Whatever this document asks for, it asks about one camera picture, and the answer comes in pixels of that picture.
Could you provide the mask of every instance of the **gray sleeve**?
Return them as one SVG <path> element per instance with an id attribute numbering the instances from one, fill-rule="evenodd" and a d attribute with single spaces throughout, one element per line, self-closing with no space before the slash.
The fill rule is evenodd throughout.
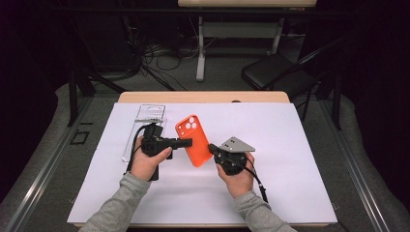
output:
<path id="1" fill-rule="evenodd" d="M 235 208 L 252 232 L 296 231 L 279 218 L 253 190 L 235 199 Z"/>
<path id="2" fill-rule="evenodd" d="M 150 186 L 150 182 L 128 172 L 121 179 L 120 188 L 79 231 L 127 231 L 136 207 Z"/>

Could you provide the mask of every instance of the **chair seat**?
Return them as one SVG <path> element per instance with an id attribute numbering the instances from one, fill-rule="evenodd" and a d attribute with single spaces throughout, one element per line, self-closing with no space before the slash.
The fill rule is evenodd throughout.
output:
<path id="1" fill-rule="evenodd" d="M 270 55 L 244 67 L 242 69 L 242 79 L 250 84 L 253 89 L 261 90 L 263 86 L 293 65 L 294 63 L 281 55 Z M 272 90 L 283 91 L 292 100 L 315 83 L 316 79 L 311 75 L 304 71 L 298 71 L 275 82 Z"/>

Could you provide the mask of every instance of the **hand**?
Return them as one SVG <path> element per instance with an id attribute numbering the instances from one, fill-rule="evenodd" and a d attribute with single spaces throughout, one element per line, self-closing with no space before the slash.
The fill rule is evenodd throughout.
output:
<path id="1" fill-rule="evenodd" d="M 247 161 L 246 167 L 249 170 L 253 170 L 251 163 L 254 163 L 254 157 L 249 152 L 246 152 L 245 154 L 247 155 L 247 158 L 249 159 Z M 220 178 L 225 181 L 228 191 L 234 199 L 252 190 L 253 176 L 247 170 L 244 169 L 242 170 L 242 172 L 240 172 L 237 175 L 228 176 L 225 174 L 225 172 L 223 171 L 222 167 L 219 164 L 217 164 L 217 169 L 218 169 L 218 174 L 220 175 Z"/>
<path id="2" fill-rule="evenodd" d="M 143 136 L 140 136 L 135 141 L 135 148 L 137 148 L 137 150 L 133 155 L 132 169 L 130 172 L 132 175 L 143 181 L 149 181 L 154 174 L 156 167 L 171 155 L 172 148 L 165 148 L 156 156 L 148 157 L 140 148 L 142 139 Z"/>

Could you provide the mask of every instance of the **desk foot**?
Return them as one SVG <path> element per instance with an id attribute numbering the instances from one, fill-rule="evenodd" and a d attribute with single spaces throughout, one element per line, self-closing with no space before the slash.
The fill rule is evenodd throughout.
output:
<path id="1" fill-rule="evenodd" d="M 205 56 L 198 57 L 198 68 L 196 69 L 196 81 L 204 81 Z"/>

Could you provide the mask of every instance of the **phone case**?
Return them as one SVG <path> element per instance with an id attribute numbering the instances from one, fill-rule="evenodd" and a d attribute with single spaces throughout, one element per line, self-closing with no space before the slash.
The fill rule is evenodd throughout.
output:
<path id="1" fill-rule="evenodd" d="M 212 157 L 208 149 L 208 139 L 196 115 L 191 114 L 177 123 L 175 130 L 180 138 L 192 138 L 192 146 L 185 150 L 193 166 L 200 167 Z"/>

